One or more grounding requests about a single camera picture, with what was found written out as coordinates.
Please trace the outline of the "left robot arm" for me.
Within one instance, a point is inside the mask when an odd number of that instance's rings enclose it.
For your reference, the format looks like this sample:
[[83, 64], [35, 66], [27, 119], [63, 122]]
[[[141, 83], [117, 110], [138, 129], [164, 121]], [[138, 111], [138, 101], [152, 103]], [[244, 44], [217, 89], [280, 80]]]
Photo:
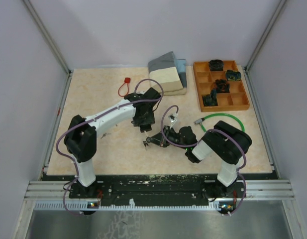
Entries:
[[75, 164], [83, 195], [90, 198], [98, 191], [92, 163], [97, 151], [97, 138], [125, 120], [131, 120], [141, 132], [151, 131], [151, 125], [155, 123], [153, 108], [161, 97], [158, 91], [149, 88], [144, 93], [131, 93], [118, 104], [93, 116], [72, 118], [64, 136], [64, 145]]

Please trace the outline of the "black-headed key bunch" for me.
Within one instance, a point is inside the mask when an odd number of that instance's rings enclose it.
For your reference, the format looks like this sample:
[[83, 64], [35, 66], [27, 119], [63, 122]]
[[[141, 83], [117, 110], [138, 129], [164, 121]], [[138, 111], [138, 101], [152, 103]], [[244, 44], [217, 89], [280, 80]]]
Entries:
[[151, 137], [146, 137], [146, 139], [143, 141], [143, 145], [145, 147], [145, 150], [149, 149], [151, 145]]

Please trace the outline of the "black Kaijing padlock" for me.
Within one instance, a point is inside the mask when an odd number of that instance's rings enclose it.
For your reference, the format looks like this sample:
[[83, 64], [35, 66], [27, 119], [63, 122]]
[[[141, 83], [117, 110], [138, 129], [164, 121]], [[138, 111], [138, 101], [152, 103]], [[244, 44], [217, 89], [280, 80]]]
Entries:
[[140, 128], [141, 133], [148, 132], [148, 131], [152, 130], [152, 127], [151, 127], [150, 124], [141, 125], [139, 128]]

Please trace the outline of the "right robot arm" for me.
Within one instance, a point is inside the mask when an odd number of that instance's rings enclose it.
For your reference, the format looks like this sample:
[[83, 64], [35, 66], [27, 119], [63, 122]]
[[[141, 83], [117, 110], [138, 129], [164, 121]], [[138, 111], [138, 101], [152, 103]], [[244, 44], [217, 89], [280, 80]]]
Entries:
[[214, 152], [222, 160], [216, 191], [220, 196], [228, 197], [234, 191], [233, 184], [239, 170], [246, 165], [246, 153], [252, 139], [242, 130], [220, 120], [200, 140], [190, 126], [184, 126], [176, 132], [166, 125], [159, 133], [144, 141], [146, 146], [150, 143], [162, 148], [170, 145], [182, 148], [192, 163], [200, 163]]

